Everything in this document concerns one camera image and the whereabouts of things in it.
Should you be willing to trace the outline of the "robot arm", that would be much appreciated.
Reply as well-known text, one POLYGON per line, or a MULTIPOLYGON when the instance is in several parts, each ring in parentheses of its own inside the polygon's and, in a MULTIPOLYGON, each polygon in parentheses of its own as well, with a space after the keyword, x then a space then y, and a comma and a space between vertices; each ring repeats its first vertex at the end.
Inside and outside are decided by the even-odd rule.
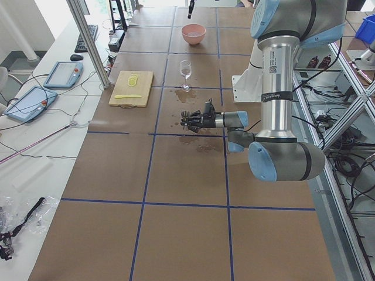
POLYGON ((320 148, 300 142, 292 132, 292 74, 299 47, 339 40, 345 28, 346 1, 261 1, 251 22, 251 35, 262 52, 259 133, 246 132, 247 113, 216 112, 210 101, 203 111, 181 114, 181 125, 193 132, 226 128, 232 152, 248 149, 248 162, 262 181, 304 181, 325 166, 320 148))

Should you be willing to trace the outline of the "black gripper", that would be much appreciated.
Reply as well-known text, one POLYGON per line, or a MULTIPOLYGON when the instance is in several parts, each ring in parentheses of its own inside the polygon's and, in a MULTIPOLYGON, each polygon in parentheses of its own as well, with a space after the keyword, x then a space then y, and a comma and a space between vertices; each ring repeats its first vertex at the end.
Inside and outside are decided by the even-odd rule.
POLYGON ((184 130, 198 133, 201 128, 215 128, 216 127, 216 113, 204 112, 203 115, 200 110, 190 112, 190 121, 181 121, 180 124, 184 130))

